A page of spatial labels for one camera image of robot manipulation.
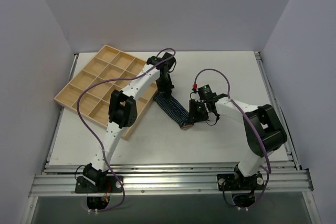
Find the navy striped underwear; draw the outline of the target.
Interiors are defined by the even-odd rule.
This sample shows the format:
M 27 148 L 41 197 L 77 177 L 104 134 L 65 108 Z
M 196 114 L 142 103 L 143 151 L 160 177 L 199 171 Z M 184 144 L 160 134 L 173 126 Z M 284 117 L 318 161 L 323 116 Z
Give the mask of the navy striped underwear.
M 194 125 L 194 123 L 189 120 L 188 111 L 172 95 L 170 97 L 165 97 L 163 94 L 158 93 L 154 96 L 154 101 L 174 122 L 178 124 L 180 129 L 185 130 Z

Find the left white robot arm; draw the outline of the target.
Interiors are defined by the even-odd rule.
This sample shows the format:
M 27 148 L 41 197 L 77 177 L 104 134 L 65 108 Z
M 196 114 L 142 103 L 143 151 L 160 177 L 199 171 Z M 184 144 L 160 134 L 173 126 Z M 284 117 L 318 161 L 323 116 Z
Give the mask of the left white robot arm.
M 97 134 L 88 126 L 80 113 L 80 100 L 97 84 L 90 86 L 80 95 L 77 101 L 77 113 L 82 123 L 98 140 L 101 147 L 101 154 L 96 154 L 91 163 L 83 169 L 83 177 L 87 180 L 87 186 L 94 192 L 100 192 L 105 188 L 106 176 L 108 172 L 114 173 L 110 167 L 110 160 L 116 146 L 121 139 L 126 128 L 131 127 L 138 116 L 137 100 L 142 96 L 145 90 L 152 84 L 156 83 L 157 90 L 164 97 L 169 98 L 172 94 L 174 85 L 170 77 L 170 69 L 176 64 L 173 49 L 163 49 L 163 57 L 159 55 L 148 58 L 145 66 L 136 77 L 116 78 L 102 81 L 102 84 L 111 81 L 128 81 L 126 87 L 111 93 L 108 109 L 108 127 L 103 140 L 100 140 Z

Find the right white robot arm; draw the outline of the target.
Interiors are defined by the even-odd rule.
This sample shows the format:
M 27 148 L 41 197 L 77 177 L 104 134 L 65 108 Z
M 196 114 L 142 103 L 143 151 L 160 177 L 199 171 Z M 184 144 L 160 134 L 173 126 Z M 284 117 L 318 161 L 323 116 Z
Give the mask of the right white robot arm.
M 270 104 L 257 106 L 234 101 L 228 94 L 216 94 L 209 85 L 194 84 L 192 92 L 199 96 L 198 100 L 190 99 L 189 118 L 193 123 L 207 122 L 213 114 L 214 123 L 225 116 L 244 125 L 248 152 L 236 165 L 233 182 L 238 188 L 246 188 L 263 163 L 270 168 L 269 156 L 287 142 L 275 109 Z

